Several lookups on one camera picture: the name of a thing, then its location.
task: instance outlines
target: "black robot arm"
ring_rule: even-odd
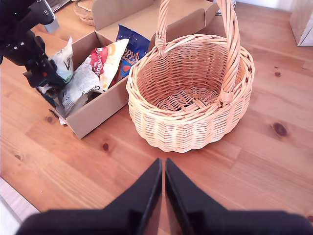
[[[0,55],[26,67],[24,75],[31,87],[65,85],[54,61],[48,60],[44,41],[31,31],[38,24],[54,22],[57,25],[45,0],[0,0]]]

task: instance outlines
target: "wood grain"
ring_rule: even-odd
[[[92,32],[73,13],[56,16],[60,29],[35,32],[48,54]],[[285,210],[313,215],[313,48],[297,47],[289,13],[238,3],[242,45],[256,65],[250,106],[221,141],[185,154],[164,153],[143,140],[124,107],[82,140],[59,125],[31,89],[23,67],[1,65],[1,176],[41,212],[101,208],[158,157],[172,160],[201,189],[229,209]],[[224,36],[215,17],[206,34]],[[281,124],[286,134],[275,131]],[[170,233],[163,195],[158,234]]]
[[[313,71],[313,62],[306,62],[303,66],[305,70]]]

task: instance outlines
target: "wicker basket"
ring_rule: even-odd
[[[231,0],[218,0],[226,38],[191,35],[166,43],[162,0],[156,46],[132,66],[127,82],[137,132],[165,152],[187,152],[220,140],[245,114],[254,63],[240,46]]]

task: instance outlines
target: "packaging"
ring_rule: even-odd
[[[67,45],[59,52],[52,55],[49,60],[53,60],[58,67],[57,74],[68,83],[73,77],[73,50],[72,50],[73,39],[70,38]]]
[[[159,6],[159,0],[97,0],[92,9],[96,31],[72,44],[74,70],[93,49],[105,47],[116,40],[119,24],[150,40],[151,49],[155,43]],[[167,41],[200,31],[213,19],[218,9],[217,4],[206,0],[171,0]],[[56,111],[57,107],[52,109],[77,137],[82,138],[128,103],[126,83],[127,77],[66,118]]]
[[[313,0],[297,1],[290,25],[298,47],[313,47]]]
[[[125,39],[129,39],[129,42],[122,56],[122,64],[117,76],[117,81],[128,76],[131,67],[147,54],[150,44],[150,41],[139,33],[119,25],[116,41]]]
[[[90,54],[90,64],[99,76],[101,88],[106,91],[112,83],[129,39],[114,42],[107,47],[94,49]]]
[[[92,71],[91,58],[87,59],[76,69],[71,81],[59,92],[58,99],[64,110],[58,110],[65,118],[79,110],[88,100],[91,92],[103,93],[99,77]]]

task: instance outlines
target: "white wall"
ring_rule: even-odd
[[[248,4],[254,4],[258,6],[266,6],[271,8],[282,9],[285,11],[292,11],[297,0],[237,0]]]
[[[0,211],[1,235],[14,235],[19,229],[20,224],[2,201],[0,202]]]

